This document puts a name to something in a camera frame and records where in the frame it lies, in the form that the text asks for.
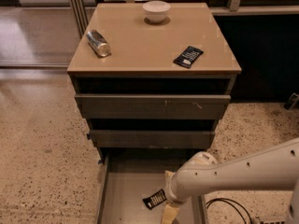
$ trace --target open drawer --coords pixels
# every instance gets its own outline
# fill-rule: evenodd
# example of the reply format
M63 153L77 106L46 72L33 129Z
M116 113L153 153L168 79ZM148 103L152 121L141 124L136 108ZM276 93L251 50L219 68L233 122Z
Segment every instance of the open drawer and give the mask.
M221 119L229 95L76 94L85 119Z
M98 147L202 148L212 144L214 120L90 119Z
M102 174L98 224L158 224L165 203L149 210L142 199L164 189L164 171L175 172L188 158L186 150L126 149L107 153ZM206 224L204 197L180 207L175 224Z

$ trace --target black cable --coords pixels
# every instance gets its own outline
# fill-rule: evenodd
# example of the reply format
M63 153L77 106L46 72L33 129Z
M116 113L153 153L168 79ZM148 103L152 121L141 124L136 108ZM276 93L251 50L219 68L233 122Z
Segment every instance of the black cable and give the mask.
M240 211L239 211L233 204L231 204L231 203L229 203L229 202L227 202L227 201L225 201L225 200L214 200L213 202L207 204L206 209L208 209L208 207L209 207L210 205L212 205L213 203L215 203L215 202L224 202L224 203L227 203L227 204L231 205L231 206L234 208L234 210L235 210L235 211L242 217L242 219L243 219L243 221L244 221L244 224L247 224L245 218L244 218L243 215L240 213Z
M242 204L240 204L240 203L238 203L238 202L236 202L236 201L234 201L234 200L232 200L232 199L228 199L228 198L215 198L215 199L212 199L212 200L210 200L210 201L208 201L208 202L206 203L206 205L207 205L206 208L208 208L208 207L209 207L212 203L214 203L214 202L223 202L223 201L226 201L226 202L232 202L232 203L237 204L239 207L241 207L241 208L246 212L247 216L249 217L250 224L253 224L253 223L252 223L251 216L250 216L248 210L247 210Z

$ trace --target silver can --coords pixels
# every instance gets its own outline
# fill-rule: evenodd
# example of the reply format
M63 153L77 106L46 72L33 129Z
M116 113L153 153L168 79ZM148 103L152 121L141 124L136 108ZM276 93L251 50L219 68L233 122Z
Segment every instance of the silver can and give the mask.
M92 49L100 57L106 57L111 55L111 47L96 30L92 30L86 34L89 44Z

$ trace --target speckled floor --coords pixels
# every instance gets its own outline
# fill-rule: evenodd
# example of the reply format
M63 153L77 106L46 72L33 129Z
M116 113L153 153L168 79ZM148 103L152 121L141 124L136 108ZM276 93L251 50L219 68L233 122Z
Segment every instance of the speckled floor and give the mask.
M0 64L69 62L78 43L69 11L0 7L3 18ZM45 31L45 40L39 40ZM21 40L9 41L9 33ZM0 70L0 224L95 223L102 166L86 139L88 127L74 94L66 72ZM299 137L299 110L230 104L216 132L209 151L229 161ZM206 199L232 198L253 217L285 216L291 196L289 191L219 191ZM208 217L210 224L242 223L225 203L211 205Z

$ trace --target white bowl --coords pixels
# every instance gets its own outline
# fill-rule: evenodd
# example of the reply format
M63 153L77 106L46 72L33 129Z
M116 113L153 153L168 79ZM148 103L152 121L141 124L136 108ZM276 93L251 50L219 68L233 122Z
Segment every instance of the white bowl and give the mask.
M146 18L151 23L161 23L167 16L170 5L163 1L150 1L143 6Z

